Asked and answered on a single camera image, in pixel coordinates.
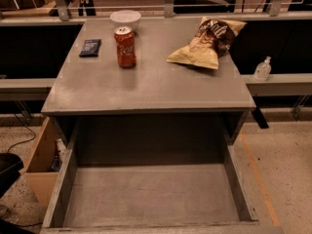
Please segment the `red coke can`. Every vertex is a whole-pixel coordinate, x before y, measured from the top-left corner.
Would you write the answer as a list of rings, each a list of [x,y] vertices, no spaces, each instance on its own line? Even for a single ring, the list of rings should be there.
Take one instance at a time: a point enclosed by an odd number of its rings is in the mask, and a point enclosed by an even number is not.
[[[128,26],[119,26],[114,31],[117,48],[117,62],[120,67],[130,68],[137,64],[135,35]]]

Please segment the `open grey top drawer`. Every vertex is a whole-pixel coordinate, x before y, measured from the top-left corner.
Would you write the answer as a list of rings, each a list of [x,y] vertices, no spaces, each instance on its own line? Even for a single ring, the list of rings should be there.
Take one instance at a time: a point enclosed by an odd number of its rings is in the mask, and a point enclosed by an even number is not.
[[[40,234],[284,234],[256,212],[218,117],[75,122]]]

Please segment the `grey cabinet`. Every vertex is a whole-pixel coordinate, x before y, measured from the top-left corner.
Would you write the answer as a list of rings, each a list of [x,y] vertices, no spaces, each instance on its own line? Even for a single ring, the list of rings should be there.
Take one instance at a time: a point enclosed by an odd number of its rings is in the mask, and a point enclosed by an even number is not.
[[[118,65],[114,27],[109,19],[87,19],[42,108],[50,117],[164,112],[240,112],[232,138],[254,100],[231,56],[219,68],[188,68],[167,62],[187,45],[199,17],[144,18],[136,36],[136,66]],[[100,39],[97,57],[79,56],[84,42]]]

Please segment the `dark blue snack packet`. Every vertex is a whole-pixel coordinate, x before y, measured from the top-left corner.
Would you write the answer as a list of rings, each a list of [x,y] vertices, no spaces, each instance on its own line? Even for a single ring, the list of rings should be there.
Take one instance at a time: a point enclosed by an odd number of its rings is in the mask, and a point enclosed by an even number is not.
[[[82,50],[81,50],[79,56],[81,58],[97,57],[100,44],[101,44],[100,39],[88,39],[88,40],[86,40],[84,42],[84,45],[82,47]]]

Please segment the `yellow brown chip bag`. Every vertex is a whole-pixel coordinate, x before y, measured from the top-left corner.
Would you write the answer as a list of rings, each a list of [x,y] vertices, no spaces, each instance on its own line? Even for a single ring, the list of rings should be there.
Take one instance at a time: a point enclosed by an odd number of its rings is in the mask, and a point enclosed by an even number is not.
[[[218,58],[231,47],[245,27],[244,21],[202,17],[190,43],[167,57],[167,62],[218,69]]]

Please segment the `white bowl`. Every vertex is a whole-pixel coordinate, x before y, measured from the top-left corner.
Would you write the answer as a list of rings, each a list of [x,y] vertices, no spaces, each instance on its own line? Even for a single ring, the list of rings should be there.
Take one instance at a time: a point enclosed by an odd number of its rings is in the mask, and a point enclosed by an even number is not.
[[[128,26],[132,30],[137,30],[141,19],[141,14],[137,11],[122,10],[110,15],[110,20],[118,26]]]

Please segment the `items inside cardboard box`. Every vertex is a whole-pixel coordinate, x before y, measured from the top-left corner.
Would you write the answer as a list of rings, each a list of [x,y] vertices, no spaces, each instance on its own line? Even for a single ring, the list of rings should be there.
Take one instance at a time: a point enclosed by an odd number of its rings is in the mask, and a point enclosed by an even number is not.
[[[52,164],[49,167],[49,172],[58,172],[64,161],[66,154],[66,146],[64,145],[61,138],[56,140],[57,154],[54,157]]]

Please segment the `clear sanitizer bottle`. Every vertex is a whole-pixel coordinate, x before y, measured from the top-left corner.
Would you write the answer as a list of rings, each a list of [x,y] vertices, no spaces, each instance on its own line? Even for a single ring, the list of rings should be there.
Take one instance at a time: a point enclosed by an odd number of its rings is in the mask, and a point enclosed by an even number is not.
[[[257,81],[266,81],[269,77],[271,71],[271,57],[267,57],[263,62],[261,62],[255,69],[253,78]]]

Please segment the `cardboard box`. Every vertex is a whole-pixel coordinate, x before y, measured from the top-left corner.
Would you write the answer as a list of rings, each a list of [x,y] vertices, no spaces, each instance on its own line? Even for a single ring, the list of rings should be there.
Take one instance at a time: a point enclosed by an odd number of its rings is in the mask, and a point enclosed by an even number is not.
[[[42,207],[49,205],[58,172],[50,172],[55,157],[57,156],[56,140],[59,138],[54,124],[47,117],[34,141],[30,158],[26,166],[26,178],[30,187]]]

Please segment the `grey bench rail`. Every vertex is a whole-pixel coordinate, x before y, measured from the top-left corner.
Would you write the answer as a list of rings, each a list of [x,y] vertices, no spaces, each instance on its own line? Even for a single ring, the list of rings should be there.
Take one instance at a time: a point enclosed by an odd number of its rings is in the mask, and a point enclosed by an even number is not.
[[[243,80],[253,97],[311,96],[312,74],[271,74],[265,81],[252,75],[243,75]]]

